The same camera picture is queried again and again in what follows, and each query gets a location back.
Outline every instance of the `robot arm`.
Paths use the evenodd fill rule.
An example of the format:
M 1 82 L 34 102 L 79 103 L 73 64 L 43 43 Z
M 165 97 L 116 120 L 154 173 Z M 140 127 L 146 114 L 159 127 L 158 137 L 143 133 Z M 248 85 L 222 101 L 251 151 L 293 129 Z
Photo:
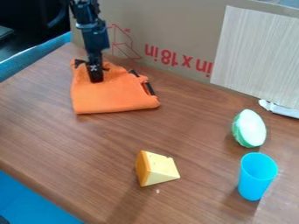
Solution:
M 91 82 L 103 81 L 103 66 L 101 51 L 109 48 L 107 27 L 104 20 L 98 17 L 100 13 L 97 0 L 69 0 L 76 27 L 82 31 L 84 45 L 87 51 L 86 63 Z

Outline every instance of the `wooden board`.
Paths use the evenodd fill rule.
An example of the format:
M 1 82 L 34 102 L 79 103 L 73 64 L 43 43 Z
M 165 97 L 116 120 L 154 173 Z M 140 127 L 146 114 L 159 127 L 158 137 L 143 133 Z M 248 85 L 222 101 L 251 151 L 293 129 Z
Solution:
M 299 223 L 297 120 L 265 111 L 252 97 L 113 57 L 149 76 L 161 108 L 75 115 L 69 62 L 84 56 L 65 45 L 0 84 L 0 169 L 86 223 Z M 266 122 L 259 149 L 233 140 L 232 120 L 242 109 Z M 139 150 L 174 158 L 181 179 L 141 188 Z M 268 154 L 280 169 L 260 203 L 235 190 L 249 151 Z
M 299 19 L 226 8 L 211 83 L 299 109 Z

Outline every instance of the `brown table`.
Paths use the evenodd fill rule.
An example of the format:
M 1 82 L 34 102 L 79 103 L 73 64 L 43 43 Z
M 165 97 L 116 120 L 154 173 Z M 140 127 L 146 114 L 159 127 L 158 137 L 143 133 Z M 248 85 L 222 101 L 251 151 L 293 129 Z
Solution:
M 110 58 L 146 74 L 162 103 L 152 110 L 75 115 L 65 45 L 0 84 L 0 168 L 88 223 L 299 223 L 299 121 L 256 99 Z M 257 203 L 236 193 L 240 157 L 230 127 L 242 109 L 268 127 L 278 178 Z M 181 179 L 141 188 L 140 149 L 175 159 Z

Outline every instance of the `cardboard box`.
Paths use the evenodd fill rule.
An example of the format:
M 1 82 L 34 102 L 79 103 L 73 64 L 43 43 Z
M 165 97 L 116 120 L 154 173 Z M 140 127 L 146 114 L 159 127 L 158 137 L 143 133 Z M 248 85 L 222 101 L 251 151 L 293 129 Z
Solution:
M 227 5 L 299 18 L 299 10 L 247 0 L 101 0 L 108 53 L 209 81 Z M 72 17 L 73 42 L 83 46 Z

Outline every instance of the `blue cup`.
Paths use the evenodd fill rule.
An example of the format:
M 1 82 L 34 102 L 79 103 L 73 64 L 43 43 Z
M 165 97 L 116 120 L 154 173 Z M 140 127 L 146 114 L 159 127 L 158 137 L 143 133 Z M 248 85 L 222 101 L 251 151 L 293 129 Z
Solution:
M 276 162 L 259 152 L 240 160 L 238 191 L 246 200 L 259 200 L 278 173 Z

